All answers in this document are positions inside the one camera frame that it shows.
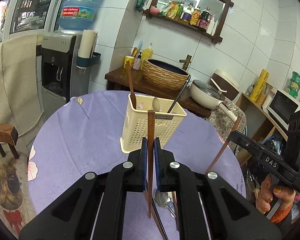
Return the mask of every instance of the faucet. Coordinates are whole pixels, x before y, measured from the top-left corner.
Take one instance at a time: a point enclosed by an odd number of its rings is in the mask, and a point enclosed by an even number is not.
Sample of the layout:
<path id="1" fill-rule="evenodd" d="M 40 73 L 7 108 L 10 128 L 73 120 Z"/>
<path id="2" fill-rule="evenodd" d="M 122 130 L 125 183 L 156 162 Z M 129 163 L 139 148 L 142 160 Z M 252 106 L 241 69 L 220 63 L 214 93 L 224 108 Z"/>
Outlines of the faucet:
<path id="1" fill-rule="evenodd" d="M 191 63 L 191 58 L 192 58 L 192 56 L 187 55 L 186 59 L 180 59 L 179 60 L 180 63 L 184 63 L 183 67 L 182 67 L 183 70 L 187 71 L 187 69 L 189 67 L 189 64 Z"/>

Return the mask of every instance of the round table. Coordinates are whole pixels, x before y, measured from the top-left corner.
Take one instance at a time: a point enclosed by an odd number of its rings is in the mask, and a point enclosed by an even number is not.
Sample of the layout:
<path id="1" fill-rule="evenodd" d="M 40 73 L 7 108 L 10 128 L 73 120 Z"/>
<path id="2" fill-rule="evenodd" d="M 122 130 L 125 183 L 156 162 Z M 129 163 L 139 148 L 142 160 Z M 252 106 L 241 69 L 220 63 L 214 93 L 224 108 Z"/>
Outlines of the round table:
<path id="1" fill-rule="evenodd" d="M 129 92 L 100 91 L 77 98 L 56 111 L 40 129 L 30 154 L 30 197 L 36 213 L 41 212 L 83 174 L 109 172 L 128 158 L 119 139 Z M 204 119 L 186 110 L 187 116 L 164 149 L 175 160 L 204 173 L 220 150 L 216 129 Z M 213 171 L 222 176 L 245 197 L 242 172 L 236 157 L 226 148 Z M 178 239 L 174 218 L 157 208 L 169 239 Z M 153 219 L 147 217 L 143 193 L 128 192 L 122 239 L 162 239 Z"/>

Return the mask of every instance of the water bottle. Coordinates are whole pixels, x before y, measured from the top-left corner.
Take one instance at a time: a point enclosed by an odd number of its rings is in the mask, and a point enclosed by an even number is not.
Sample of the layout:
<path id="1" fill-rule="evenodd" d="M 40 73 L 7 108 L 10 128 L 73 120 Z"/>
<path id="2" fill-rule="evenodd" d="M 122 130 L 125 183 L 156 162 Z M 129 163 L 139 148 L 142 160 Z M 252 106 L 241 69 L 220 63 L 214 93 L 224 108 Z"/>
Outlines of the water bottle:
<path id="1" fill-rule="evenodd" d="M 67 30 L 86 30 L 93 23 L 102 0 L 65 0 L 62 4 L 59 25 Z"/>

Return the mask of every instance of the woven basin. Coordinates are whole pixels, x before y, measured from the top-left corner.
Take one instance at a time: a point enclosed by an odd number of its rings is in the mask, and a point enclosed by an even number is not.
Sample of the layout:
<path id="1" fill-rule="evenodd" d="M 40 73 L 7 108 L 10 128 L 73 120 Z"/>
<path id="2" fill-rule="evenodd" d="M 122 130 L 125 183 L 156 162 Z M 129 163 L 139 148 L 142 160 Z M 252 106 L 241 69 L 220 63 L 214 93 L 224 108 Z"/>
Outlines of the woven basin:
<path id="1" fill-rule="evenodd" d="M 181 89 L 188 73 L 181 68 L 155 59 L 146 59 L 142 67 L 143 78 L 158 87 Z"/>

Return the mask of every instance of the orange sleeve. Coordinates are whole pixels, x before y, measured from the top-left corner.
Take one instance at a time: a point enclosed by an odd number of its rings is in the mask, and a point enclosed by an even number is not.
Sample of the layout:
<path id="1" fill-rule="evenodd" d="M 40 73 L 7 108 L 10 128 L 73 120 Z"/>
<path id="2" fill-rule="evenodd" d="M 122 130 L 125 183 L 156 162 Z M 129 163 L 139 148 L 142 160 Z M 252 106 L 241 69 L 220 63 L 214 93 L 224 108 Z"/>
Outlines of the orange sleeve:
<path id="1" fill-rule="evenodd" d="M 290 212 L 292 204 L 285 209 L 279 208 L 276 213 L 272 216 L 270 221 L 274 224 L 280 223 Z"/>

